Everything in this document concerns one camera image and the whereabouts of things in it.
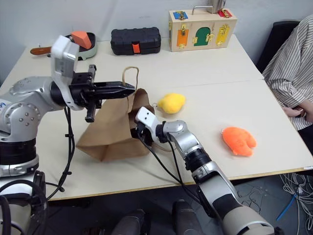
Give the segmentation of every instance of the person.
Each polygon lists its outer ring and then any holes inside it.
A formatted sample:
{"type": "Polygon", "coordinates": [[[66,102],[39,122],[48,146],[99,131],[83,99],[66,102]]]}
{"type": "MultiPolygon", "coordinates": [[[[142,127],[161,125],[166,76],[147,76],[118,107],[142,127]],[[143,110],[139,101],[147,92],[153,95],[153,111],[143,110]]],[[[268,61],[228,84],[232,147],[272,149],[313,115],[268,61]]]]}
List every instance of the person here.
{"type": "Polygon", "coordinates": [[[313,15],[293,30],[263,72],[266,83],[313,154],[313,15]],[[306,116],[299,117],[302,108],[306,116]]]}

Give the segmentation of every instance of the white wall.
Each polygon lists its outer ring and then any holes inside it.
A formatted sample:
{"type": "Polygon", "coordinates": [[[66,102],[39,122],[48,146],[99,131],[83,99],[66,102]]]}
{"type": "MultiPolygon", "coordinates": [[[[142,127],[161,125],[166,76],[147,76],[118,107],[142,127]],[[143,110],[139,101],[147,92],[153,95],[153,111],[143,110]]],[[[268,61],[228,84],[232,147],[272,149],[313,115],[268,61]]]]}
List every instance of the white wall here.
{"type": "MultiPolygon", "coordinates": [[[[168,36],[168,10],[191,9],[207,0],[0,0],[0,81],[25,47],[50,46],[74,30],[111,39],[114,28],[156,26],[168,36]]],[[[239,18],[235,34],[254,62],[272,23],[312,14],[312,0],[226,0],[239,18]]]]}

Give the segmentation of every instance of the black case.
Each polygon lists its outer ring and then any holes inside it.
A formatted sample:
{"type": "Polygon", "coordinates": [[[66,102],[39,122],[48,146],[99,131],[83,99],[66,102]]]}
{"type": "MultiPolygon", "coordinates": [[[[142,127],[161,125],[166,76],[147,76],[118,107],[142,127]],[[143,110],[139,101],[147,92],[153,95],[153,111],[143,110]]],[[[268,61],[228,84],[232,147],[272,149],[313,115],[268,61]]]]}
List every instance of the black case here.
{"type": "Polygon", "coordinates": [[[134,55],[133,45],[137,44],[140,54],[158,53],[161,49],[161,36],[157,27],[114,29],[111,36],[111,48],[115,55],[134,55]]]}

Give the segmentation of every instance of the wooden lock box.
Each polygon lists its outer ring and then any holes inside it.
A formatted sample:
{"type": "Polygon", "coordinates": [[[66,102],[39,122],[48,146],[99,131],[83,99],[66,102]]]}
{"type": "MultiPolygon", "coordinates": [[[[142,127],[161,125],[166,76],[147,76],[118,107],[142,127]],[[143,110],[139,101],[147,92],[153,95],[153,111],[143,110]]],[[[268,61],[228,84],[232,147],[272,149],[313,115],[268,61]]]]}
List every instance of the wooden lock box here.
{"type": "Polygon", "coordinates": [[[229,9],[212,14],[207,8],[169,11],[171,51],[227,47],[237,18],[229,9]]]}

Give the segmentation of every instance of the person's hand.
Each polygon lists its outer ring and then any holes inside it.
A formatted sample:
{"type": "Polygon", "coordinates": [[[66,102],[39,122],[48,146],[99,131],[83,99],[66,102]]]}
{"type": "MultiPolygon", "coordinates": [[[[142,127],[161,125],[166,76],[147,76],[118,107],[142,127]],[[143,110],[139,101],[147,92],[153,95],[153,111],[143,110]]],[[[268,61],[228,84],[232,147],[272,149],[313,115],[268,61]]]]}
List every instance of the person's hand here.
{"type": "Polygon", "coordinates": [[[306,121],[313,122],[313,112],[307,112],[305,119],[306,121]]]}
{"type": "Polygon", "coordinates": [[[285,114],[286,114],[288,117],[290,117],[290,118],[296,117],[296,116],[298,116],[298,115],[301,114],[301,112],[300,112],[299,110],[291,109],[291,108],[288,108],[288,107],[282,107],[282,108],[283,108],[285,114]]]}

